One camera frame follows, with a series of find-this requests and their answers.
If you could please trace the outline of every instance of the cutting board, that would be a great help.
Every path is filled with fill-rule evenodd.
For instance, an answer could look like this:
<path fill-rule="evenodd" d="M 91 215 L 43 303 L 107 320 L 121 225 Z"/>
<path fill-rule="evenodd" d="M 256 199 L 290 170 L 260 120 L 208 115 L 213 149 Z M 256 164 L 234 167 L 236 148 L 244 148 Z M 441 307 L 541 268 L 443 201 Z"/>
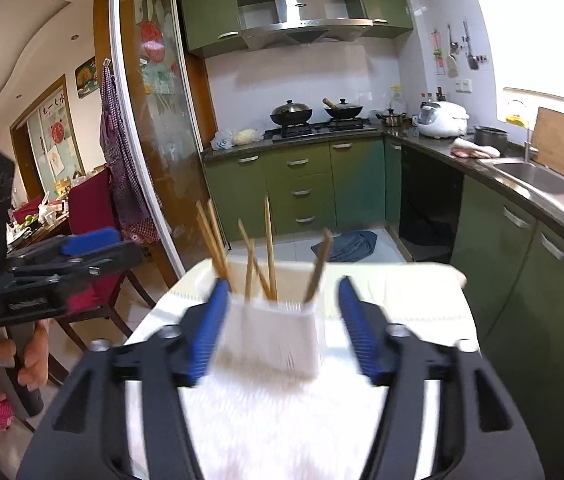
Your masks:
<path fill-rule="evenodd" d="M 564 114 L 540 107 L 531 140 L 535 160 L 564 175 Z"/>

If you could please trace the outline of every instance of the white towel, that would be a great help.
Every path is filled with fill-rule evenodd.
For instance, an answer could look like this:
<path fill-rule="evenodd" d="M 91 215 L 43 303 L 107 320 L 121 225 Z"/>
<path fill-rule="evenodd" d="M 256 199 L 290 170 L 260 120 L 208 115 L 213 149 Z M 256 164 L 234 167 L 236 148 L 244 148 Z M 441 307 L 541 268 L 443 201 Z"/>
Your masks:
<path fill-rule="evenodd" d="M 474 157 L 474 158 L 499 158 L 499 150 L 493 146 L 478 146 L 473 142 L 457 137 L 450 145 L 451 153 L 455 150 L 460 150 L 462 154 L 457 153 L 457 156 Z"/>

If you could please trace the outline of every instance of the chopstick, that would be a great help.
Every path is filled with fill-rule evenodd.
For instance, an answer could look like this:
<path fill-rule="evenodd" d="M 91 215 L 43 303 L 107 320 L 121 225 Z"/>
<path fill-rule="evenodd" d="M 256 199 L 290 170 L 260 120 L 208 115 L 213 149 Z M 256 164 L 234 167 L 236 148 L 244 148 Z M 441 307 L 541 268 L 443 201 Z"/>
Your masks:
<path fill-rule="evenodd" d="M 224 276 L 224 269 L 222 268 L 222 265 L 220 263 L 220 258 L 216 253 L 213 237 L 210 234 L 210 232 L 206 230 L 208 224 L 205 225 L 203 216 L 201 216 L 200 213 L 197 213 L 197 216 L 195 218 L 197 219 L 197 225 L 199 226 L 200 231 L 202 232 L 202 236 L 204 237 L 206 248 L 211 253 L 211 263 L 213 264 L 215 273 L 217 274 L 218 278 L 222 278 Z"/>
<path fill-rule="evenodd" d="M 273 295 L 272 300 L 277 300 L 277 281 L 275 279 L 275 255 L 273 254 L 273 229 L 271 228 L 271 208 L 268 195 L 264 197 L 264 218 L 267 225 L 267 257 L 268 257 L 268 286 Z"/>
<path fill-rule="evenodd" d="M 249 257 L 252 258 L 253 260 L 253 268 L 255 269 L 255 272 L 257 272 L 257 276 L 259 278 L 260 284 L 262 285 L 262 290 L 264 291 L 264 295 L 267 297 L 267 300 L 272 300 L 273 296 L 271 294 L 271 289 L 268 286 L 267 279 L 264 277 L 264 274 L 262 273 L 262 269 L 260 269 L 259 265 L 257 264 L 257 257 L 255 256 L 255 244 L 251 242 L 248 234 L 246 234 L 246 230 L 244 229 L 244 224 L 241 222 L 241 220 L 238 220 L 238 229 L 242 235 L 244 243 L 246 244 L 246 250 L 249 253 Z"/>
<path fill-rule="evenodd" d="M 306 295 L 304 296 L 304 303 L 308 303 L 315 296 L 316 290 L 318 290 L 319 279 L 321 278 L 322 272 L 324 270 L 324 263 L 331 254 L 331 246 L 333 244 L 333 237 L 328 229 L 324 229 L 324 237 L 322 238 L 322 245 L 319 248 L 318 259 L 315 262 L 315 268 L 313 269 L 313 275 L 309 281 L 309 286 L 306 289 Z"/>
<path fill-rule="evenodd" d="M 246 264 L 246 284 L 244 285 L 244 300 L 246 303 L 251 300 L 251 283 L 253 281 L 253 257 L 251 254 L 254 252 L 255 249 L 251 241 L 251 250 L 249 251 L 249 259 Z"/>
<path fill-rule="evenodd" d="M 215 273 L 221 280 L 226 280 L 227 282 L 229 282 L 229 288 L 233 290 L 231 280 L 229 279 L 229 269 L 224 264 L 225 255 L 223 254 L 223 247 L 222 249 L 219 248 L 217 239 L 211 231 L 211 227 L 208 224 L 208 220 L 206 219 L 206 213 L 204 212 L 204 208 L 202 207 L 202 204 L 199 200 L 195 204 L 195 207 L 197 208 L 197 224 L 199 225 L 200 231 L 202 232 L 202 235 L 204 237 L 204 241 L 206 242 L 206 247 L 211 253 L 211 259 L 213 261 L 213 268 L 215 269 Z"/>
<path fill-rule="evenodd" d="M 220 234 L 220 226 L 217 222 L 217 216 L 215 214 L 215 207 L 213 206 L 213 199 L 208 199 L 208 215 L 211 217 L 211 227 L 213 228 L 213 234 L 215 235 L 215 241 L 217 243 L 217 249 L 222 260 L 222 265 L 226 270 L 226 277 L 229 276 L 229 263 L 226 259 L 226 253 L 224 252 L 224 242 L 222 240 L 222 235 Z"/>

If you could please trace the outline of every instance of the white rice cooker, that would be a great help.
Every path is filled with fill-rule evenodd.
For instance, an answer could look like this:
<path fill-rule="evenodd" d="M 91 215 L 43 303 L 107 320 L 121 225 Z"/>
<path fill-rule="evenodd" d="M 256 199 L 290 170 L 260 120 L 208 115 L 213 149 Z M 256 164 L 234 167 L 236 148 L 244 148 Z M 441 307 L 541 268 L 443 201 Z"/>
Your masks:
<path fill-rule="evenodd" d="M 464 135 L 468 117 L 466 108 L 460 105 L 448 101 L 435 101 L 422 106 L 419 117 L 414 123 L 417 124 L 421 135 L 442 139 Z"/>

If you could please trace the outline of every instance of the stainless steel range hood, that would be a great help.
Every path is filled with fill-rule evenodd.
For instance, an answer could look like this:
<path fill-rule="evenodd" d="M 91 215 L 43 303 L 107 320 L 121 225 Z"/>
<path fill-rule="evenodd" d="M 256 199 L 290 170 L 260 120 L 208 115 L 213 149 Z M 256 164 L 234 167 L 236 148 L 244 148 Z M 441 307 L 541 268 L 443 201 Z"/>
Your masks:
<path fill-rule="evenodd" d="M 353 41 L 373 26 L 371 20 L 327 17 L 323 0 L 275 0 L 278 23 L 242 31 L 249 50 L 274 44 Z"/>

